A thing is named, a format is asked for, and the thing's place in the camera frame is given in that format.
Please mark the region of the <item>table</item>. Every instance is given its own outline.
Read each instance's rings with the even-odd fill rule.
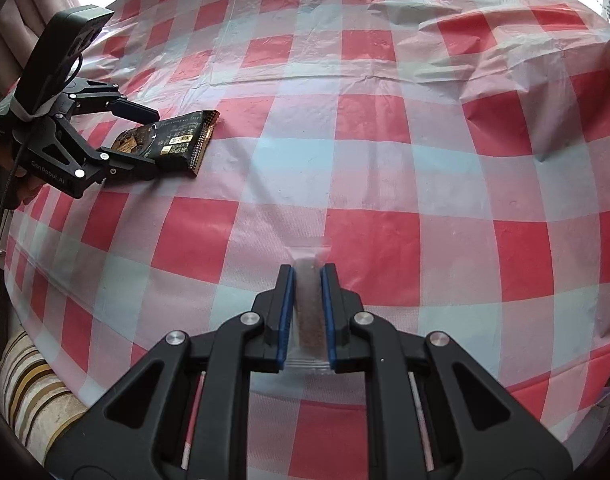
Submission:
[[[610,375],[610,26],[575,0],[118,0],[85,53],[171,117],[221,112],[196,179],[44,189],[6,284],[93,403],[212,330],[290,246],[397,328],[445,330],[561,440]],[[131,126],[79,118],[95,146]],[[253,377],[250,478],[366,478],[357,376]]]

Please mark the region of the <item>silver screw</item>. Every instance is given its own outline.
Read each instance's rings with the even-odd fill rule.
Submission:
[[[172,330],[172,332],[165,336],[165,341],[171,346],[180,345],[183,341],[185,341],[185,332],[181,332],[180,330]]]
[[[450,342],[450,336],[445,332],[432,332],[429,335],[429,342],[434,346],[446,346]]]
[[[255,325],[260,321],[261,317],[256,312],[246,312],[240,317],[240,322],[243,325]]]
[[[369,312],[358,312],[354,314],[354,321],[359,325],[371,325],[374,322],[374,316]]]

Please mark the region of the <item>wrinkled tablecloth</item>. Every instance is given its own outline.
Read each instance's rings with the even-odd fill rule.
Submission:
[[[82,74],[221,112],[196,179],[43,189],[6,284],[93,403],[320,244],[399,329],[441,329],[565,439],[610,376],[610,26],[575,0],[118,0]],[[132,124],[77,118],[94,145]],[[250,478],[366,478],[360,375],[253,377]]]

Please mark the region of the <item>pink curtain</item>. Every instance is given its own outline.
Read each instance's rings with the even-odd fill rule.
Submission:
[[[0,11],[0,98],[21,75],[38,37],[60,10],[78,0],[7,0]]]

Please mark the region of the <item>checkered tablecloth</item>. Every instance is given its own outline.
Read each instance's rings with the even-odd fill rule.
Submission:
[[[83,74],[221,112],[196,179],[44,189],[7,286],[94,402],[325,238],[341,284],[450,333],[560,439],[610,376],[610,26],[575,0],[118,0]],[[131,126],[77,119],[94,146]],[[255,376],[250,478],[366,478],[360,376]]]

